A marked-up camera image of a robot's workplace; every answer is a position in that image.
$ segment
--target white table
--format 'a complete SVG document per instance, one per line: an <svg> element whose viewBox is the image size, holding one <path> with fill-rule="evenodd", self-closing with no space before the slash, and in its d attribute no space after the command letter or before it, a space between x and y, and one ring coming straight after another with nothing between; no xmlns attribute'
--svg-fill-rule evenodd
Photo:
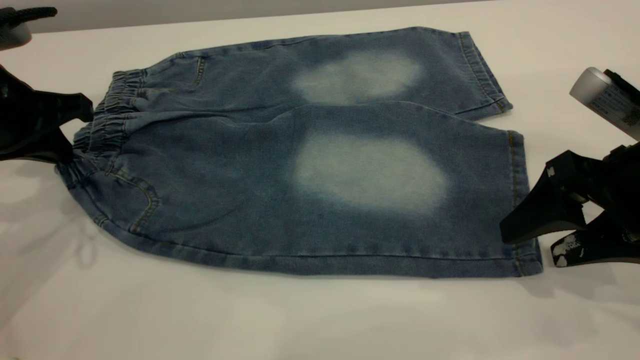
<svg viewBox="0 0 640 360"><path fill-rule="evenodd" d="M640 85L640 2L501 0L35 35L0 53L34 88L97 103L111 73L177 51L408 26L471 31L515 109L535 183L571 149L632 139L572 99L588 66ZM81 123L64 127L71 135ZM589 217L597 214L588 208ZM0 356L42 359L638 359L640 265L524 279L293 277L135 252L85 216L52 165L0 163Z"/></svg>

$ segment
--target elastic waistband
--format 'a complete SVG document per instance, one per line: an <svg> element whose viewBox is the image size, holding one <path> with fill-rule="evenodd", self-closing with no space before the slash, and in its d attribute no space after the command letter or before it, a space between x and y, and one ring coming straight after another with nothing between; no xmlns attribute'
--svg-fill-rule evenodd
<svg viewBox="0 0 640 360"><path fill-rule="evenodd" d="M74 160L58 165L71 188L96 171L109 171L109 164L125 140L125 121L136 110L135 99L143 86L144 70L118 71L107 94L93 113L93 121L74 137Z"/></svg>

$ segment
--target blue denim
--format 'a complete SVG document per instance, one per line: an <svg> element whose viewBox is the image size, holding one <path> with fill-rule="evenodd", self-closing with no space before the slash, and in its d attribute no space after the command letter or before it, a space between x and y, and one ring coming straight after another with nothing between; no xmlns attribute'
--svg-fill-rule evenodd
<svg viewBox="0 0 640 360"><path fill-rule="evenodd" d="M58 170L151 254L289 274L537 274L499 222L529 190L522 135L470 35L428 28L179 53L117 72Z"/></svg>

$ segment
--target seam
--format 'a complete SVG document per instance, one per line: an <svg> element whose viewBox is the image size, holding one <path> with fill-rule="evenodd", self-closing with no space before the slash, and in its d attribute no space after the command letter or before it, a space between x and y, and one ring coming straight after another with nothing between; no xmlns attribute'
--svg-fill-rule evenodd
<svg viewBox="0 0 640 360"><path fill-rule="evenodd" d="M467 65L469 66L469 69L473 73L474 78L476 79L476 82L480 86L480 89L482 89L482 92L484 93L484 96L488 97L489 99L491 99L493 101L496 101L496 100L493 99L493 97L490 97L489 94L487 94L486 89L484 88L484 85L482 84L482 82L480 82L480 79L478 79L478 75L476 74L476 71L474 70L474 67L471 65L471 61L469 60L469 57L468 57L467 52L465 50L465 46L464 46L464 44L462 42L462 34L458 34L458 43L460 44L460 51L462 52L462 55L464 55L465 60L467 61Z"/></svg>
<svg viewBox="0 0 640 360"><path fill-rule="evenodd" d="M516 177L516 151L515 146L513 145L513 133L511 131L507 131L509 136L509 151L511 153L511 173L513 177L513 208L515 209L518 206L518 179ZM527 272L524 264L522 263L521 257L519 254L519 249L517 245L512 245L513 252L515 254L515 260L518 265L518 269L523 276L527 276Z"/></svg>
<svg viewBox="0 0 640 360"><path fill-rule="evenodd" d="M124 176L128 176L128 174L122 169L119 170L118 173L108 174L108 175L111 175L113 177L117 177L118 179L124 181L125 183L137 187L147 197L147 200L149 201L149 205L147 206L145 211L142 213L142 216L140 216L137 219L137 221L135 221L135 223L133 223L133 225L131 226L130 233L139 233L140 226L142 226L143 224L147 223L147 220L151 217L151 214L153 214L153 212L156 210L156 208L159 205L159 201L157 199L157 196L155 194L151 194L150 191L148 191L147 189L142 187L139 183L135 183L133 181L133 179L135 179L135 180L137 180L139 182L144 182L147 186L151 186L148 182L146 182L146 181L144 181L142 179L139 179L139 178L132 178L131 180L126 179Z"/></svg>
<svg viewBox="0 0 640 360"><path fill-rule="evenodd" d="M500 111L504 113L504 107L502 105L500 105L500 101L504 100L505 97L500 97L497 100L493 100L492 102L489 102L487 105L480 105L480 106L476 106L475 108L471 108L471 109L466 109L466 110L460 110L456 113L453 113L454 115L458 115L458 114L464 114L464 113L468 113L470 111L474 111L474 110L479 110L479 109L483 109L486 108L487 106L491 106L491 105L497 105L500 108Z"/></svg>
<svg viewBox="0 0 640 360"><path fill-rule="evenodd" d="M198 65L196 66L196 77L191 84L192 87L196 87L200 84L202 77L204 75L204 67L205 67L205 58L203 56L198 56Z"/></svg>

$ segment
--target gray wall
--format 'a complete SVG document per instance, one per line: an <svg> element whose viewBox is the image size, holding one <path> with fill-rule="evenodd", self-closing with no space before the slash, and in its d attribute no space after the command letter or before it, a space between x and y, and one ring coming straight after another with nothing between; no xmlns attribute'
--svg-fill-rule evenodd
<svg viewBox="0 0 640 360"><path fill-rule="evenodd" d="M29 23L32 32L47 33L464 1L477 0L0 0L0 7L57 7L56 17Z"/></svg>

